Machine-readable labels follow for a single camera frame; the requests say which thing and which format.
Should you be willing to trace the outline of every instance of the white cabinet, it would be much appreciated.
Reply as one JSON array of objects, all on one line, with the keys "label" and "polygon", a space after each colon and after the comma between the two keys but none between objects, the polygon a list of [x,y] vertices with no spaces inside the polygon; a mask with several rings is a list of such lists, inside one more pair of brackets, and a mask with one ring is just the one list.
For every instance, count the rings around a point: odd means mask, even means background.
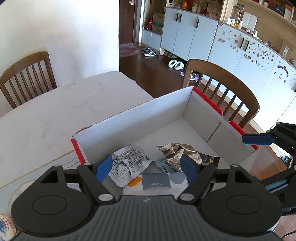
[{"label": "white cabinet", "polygon": [[276,62],[276,58],[277,54],[267,46],[248,36],[246,46],[233,74],[257,96]]},{"label": "white cabinet", "polygon": [[290,123],[296,125],[296,98],[292,101],[278,122]]},{"label": "white cabinet", "polygon": [[247,34],[224,23],[219,23],[208,61],[233,74],[246,47],[247,38]]},{"label": "white cabinet", "polygon": [[169,7],[165,9],[165,19],[163,22],[163,35],[161,40],[161,47],[170,52],[174,51],[179,18],[179,9]]},{"label": "white cabinet", "polygon": [[254,121],[262,130],[271,129],[278,120],[296,124],[296,101],[291,104],[296,96],[295,88],[296,70],[278,56],[265,85],[257,95],[260,110]]},{"label": "white cabinet", "polygon": [[198,15],[188,59],[208,59],[217,26],[218,21]]},{"label": "white cabinet", "polygon": [[188,59],[194,30],[198,21],[197,17],[197,14],[180,11],[173,53],[184,60]]},{"label": "white cabinet", "polygon": [[148,30],[145,30],[145,29],[143,30],[142,43],[159,51],[160,50],[160,42],[161,42],[161,35],[151,32],[151,31],[148,31]]}]

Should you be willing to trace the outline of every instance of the door handle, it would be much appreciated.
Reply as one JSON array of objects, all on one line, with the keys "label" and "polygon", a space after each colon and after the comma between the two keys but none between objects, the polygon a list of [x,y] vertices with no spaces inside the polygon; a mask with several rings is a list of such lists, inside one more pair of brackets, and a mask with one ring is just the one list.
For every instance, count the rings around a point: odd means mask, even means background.
[{"label": "door handle", "polygon": [[244,43],[244,39],[242,39],[242,43],[241,43],[241,46],[240,46],[240,49],[242,48],[242,44]]},{"label": "door handle", "polygon": [[245,52],[246,52],[246,50],[247,50],[247,48],[248,48],[248,46],[249,46],[249,43],[250,43],[250,41],[248,41],[248,43],[247,43],[247,47],[246,47],[246,49],[244,50]]}]

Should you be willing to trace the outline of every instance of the rug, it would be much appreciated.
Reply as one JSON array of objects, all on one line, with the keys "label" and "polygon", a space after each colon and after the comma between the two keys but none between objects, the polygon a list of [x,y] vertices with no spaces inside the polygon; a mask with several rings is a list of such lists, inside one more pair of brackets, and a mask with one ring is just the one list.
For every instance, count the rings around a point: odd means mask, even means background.
[{"label": "rug", "polygon": [[142,48],[136,44],[121,44],[119,45],[119,58],[141,54]]}]

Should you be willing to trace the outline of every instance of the white slipper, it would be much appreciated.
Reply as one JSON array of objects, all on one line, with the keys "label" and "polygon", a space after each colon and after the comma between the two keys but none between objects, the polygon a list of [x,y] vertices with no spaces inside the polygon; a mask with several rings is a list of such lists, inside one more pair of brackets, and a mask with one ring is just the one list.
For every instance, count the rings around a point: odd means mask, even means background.
[{"label": "white slipper", "polygon": [[199,78],[200,78],[200,75],[199,74],[194,74],[194,80],[195,80],[195,82],[197,82]]},{"label": "white slipper", "polygon": [[168,67],[169,68],[173,68],[177,63],[177,60],[175,59],[172,59],[169,63],[168,63]]},{"label": "white slipper", "polygon": [[184,64],[181,62],[181,61],[178,61],[175,65],[175,70],[181,70],[181,69],[184,69]]},{"label": "white slipper", "polygon": [[[181,75],[182,77],[184,77],[184,72],[180,72],[180,75]],[[191,75],[190,80],[191,80],[191,81],[194,81],[194,80],[195,80],[195,78],[193,77],[193,75]]]}]

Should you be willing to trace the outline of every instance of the cable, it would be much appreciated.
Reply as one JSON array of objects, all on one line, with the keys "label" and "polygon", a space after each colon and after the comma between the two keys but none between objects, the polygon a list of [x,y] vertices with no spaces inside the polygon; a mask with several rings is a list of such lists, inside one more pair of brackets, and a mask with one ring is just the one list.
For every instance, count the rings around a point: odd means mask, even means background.
[{"label": "cable", "polygon": [[287,233],[285,234],[281,239],[285,238],[286,236],[290,235],[290,234],[293,234],[293,233],[296,233],[296,230],[294,230],[293,232],[290,232],[290,233]]}]

